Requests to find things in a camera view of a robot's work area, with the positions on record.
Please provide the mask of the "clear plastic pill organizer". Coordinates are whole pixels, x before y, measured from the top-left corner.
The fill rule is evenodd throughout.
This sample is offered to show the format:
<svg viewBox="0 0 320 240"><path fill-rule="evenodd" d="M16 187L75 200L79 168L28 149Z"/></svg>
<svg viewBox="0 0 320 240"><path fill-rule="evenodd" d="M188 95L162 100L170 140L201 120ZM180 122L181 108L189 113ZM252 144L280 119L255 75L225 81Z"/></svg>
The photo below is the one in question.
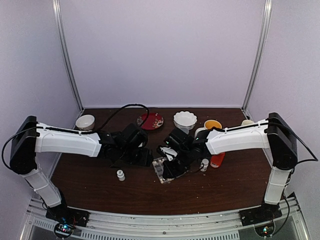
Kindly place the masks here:
<svg viewBox="0 0 320 240"><path fill-rule="evenodd" d="M169 161L167 157L158 157L152 161L154 171L155 171L161 184L169 184L171 181L173 181L177 178L180 178L186 174L186 172L184 172L181 175L176 176L176 177L164 178L163 173L164 173L165 168L164 168L163 162L165 162L165 161L167 161L167 162Z"/></svg>

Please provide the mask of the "small white dropper bottle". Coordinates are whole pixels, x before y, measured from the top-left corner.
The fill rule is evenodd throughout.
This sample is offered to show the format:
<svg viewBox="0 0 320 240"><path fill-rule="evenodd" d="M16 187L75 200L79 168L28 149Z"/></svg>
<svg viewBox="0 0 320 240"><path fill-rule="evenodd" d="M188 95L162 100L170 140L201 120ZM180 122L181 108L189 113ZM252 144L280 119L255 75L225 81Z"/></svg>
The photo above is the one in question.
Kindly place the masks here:
<svg viewBox="0 0 320 240"><path fill-rule="evenodd" d="M125 174L121 169L119 169L116 172L116 175L117 175L118 180L121 181L121 182L123 182L126 179Z"/></svg>

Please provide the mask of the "orange pill bottle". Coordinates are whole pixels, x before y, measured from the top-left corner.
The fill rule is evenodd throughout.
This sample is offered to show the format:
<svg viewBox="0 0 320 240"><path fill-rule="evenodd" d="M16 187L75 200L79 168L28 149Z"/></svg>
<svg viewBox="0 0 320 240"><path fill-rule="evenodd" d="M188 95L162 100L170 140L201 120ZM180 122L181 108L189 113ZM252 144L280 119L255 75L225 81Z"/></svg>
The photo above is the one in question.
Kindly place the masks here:
<svg viewBox="0 0 320 240"><path fill-rule="evenodd" d="M212 168L219 168L225 158L225 152L219 153L217 155L212 155L210 158L210 166Z"/></svg>

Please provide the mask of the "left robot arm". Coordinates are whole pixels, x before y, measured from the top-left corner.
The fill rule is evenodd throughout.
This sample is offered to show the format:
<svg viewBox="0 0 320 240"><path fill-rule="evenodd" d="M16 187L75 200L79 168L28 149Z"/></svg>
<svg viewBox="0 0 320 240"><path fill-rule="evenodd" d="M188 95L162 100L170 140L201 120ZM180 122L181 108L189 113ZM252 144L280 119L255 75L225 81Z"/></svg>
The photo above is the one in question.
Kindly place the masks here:
<svg viewBox="0 0 320 240"><path fill-rule="evenodd" d="M17 133L6 144L11 145L10 160L5 166L21 175L52 208L52 213L61 222L72 218L72 211L63 203L63 194L43 173L36 161L37 153L64 153L104 158L115 163L122 160L130 165L148 167L153 153L146 147L148 134L134 123L124 130L74 130L50 126L28 116Z"/></svg>

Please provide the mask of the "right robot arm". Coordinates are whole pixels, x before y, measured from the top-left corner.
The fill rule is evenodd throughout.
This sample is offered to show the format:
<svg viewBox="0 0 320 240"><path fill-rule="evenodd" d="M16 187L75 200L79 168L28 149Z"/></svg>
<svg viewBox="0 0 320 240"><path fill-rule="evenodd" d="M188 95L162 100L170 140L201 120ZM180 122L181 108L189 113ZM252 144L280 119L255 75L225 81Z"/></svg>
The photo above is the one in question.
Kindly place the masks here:
<svg viewBox="0 0 320 240"><path fill-rule="evenodd" d="M276 112L266 119L235 127L201 127L194 135L174 128L159 147L162 156L152 161L161 183L186 174L196 160L222 153L269 150L272 166L263 197L256 210L259 220L268 220L275 212L292 171L298 164L297 138L290 126Z"/></svg>

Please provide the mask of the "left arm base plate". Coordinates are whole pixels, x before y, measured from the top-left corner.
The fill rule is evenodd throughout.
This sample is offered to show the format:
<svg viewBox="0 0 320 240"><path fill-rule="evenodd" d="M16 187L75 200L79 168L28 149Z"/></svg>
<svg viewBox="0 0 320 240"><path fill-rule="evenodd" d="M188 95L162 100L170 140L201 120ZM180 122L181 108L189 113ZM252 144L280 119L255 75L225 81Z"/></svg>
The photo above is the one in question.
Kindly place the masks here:
<svg viewBox="0 0 320 240"><path fill-rule="evenodd" d="M47 219L55 220L71 227L86 227L89 216L90 213L88 211L70 208L63 204L48 207L45 214Z"/></svg>

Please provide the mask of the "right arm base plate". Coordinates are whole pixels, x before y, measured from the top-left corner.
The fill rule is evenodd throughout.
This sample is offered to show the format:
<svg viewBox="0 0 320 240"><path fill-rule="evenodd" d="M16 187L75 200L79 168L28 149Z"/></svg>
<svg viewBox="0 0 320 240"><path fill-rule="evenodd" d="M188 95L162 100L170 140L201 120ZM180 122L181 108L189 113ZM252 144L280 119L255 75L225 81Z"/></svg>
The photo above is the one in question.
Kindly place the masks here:
<svg viewBox="0 0 320 240"><path fill-rule="evenodd" d="M242 226L255 225L281 217L282 211L279 204L263 203L261 206L239 211Z"/></svg>

